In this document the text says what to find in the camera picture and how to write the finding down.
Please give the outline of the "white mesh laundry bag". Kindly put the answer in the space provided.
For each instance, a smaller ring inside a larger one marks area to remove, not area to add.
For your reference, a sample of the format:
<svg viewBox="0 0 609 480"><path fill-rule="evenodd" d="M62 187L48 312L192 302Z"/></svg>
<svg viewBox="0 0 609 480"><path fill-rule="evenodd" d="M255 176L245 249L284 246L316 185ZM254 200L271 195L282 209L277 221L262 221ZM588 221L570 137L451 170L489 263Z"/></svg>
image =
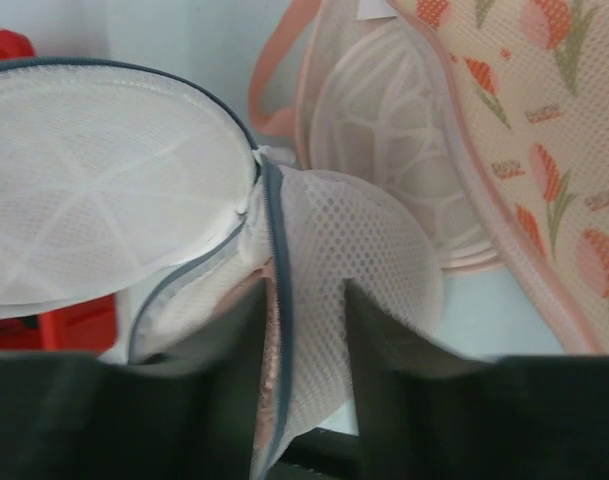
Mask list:
<svg viewBox="0 0 609 480"><path fill-rule="evenodd" d="M351 391L347 286L403 326L441 317L442 272L418 222L356 177L273 160L219 99L114 61L0 62L0 318L141 283L120 340L135 365L205 327L274 262L276 423L246 479Z"/></svg>

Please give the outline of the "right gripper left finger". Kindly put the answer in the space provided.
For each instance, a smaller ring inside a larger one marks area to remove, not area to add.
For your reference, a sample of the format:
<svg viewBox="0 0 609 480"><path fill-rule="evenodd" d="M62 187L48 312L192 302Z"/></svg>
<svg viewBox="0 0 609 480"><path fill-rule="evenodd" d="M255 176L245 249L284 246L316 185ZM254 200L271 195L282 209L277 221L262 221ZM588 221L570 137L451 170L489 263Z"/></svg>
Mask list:
<svg viewBox="0 0 609 480"><path fill-rule="evenodd" d="M264 284L146 361L0 352L0 479L246 479Z"/></svg>

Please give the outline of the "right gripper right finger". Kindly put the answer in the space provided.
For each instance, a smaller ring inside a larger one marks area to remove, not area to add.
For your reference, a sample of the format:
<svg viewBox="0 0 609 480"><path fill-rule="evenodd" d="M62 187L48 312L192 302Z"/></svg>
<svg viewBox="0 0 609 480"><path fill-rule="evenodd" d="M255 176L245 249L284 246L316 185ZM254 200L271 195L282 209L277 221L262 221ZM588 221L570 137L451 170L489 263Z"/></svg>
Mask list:
<svg viewBox="0 0 609 480"><path fill-rule="evenodd" d="M609 479L609 356L467 359L344 294L358 432L300 436L284 477Z"/></svg>

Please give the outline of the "pink lace bra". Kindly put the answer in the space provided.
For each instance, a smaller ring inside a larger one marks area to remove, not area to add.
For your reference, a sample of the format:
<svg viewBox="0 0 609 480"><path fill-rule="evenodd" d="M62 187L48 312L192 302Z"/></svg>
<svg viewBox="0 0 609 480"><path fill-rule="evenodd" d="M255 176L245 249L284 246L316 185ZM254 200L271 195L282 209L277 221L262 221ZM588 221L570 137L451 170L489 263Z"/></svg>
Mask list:
<svg viewBox="0 0 609 480"><path fill-rule="evenodd" d="M280 319L274 262L269 260L261 277L267 284L267 317L264 339L264 357L258 400L254 448L266 448L273 435L276 420L276 386L280 367Z"/></svg>

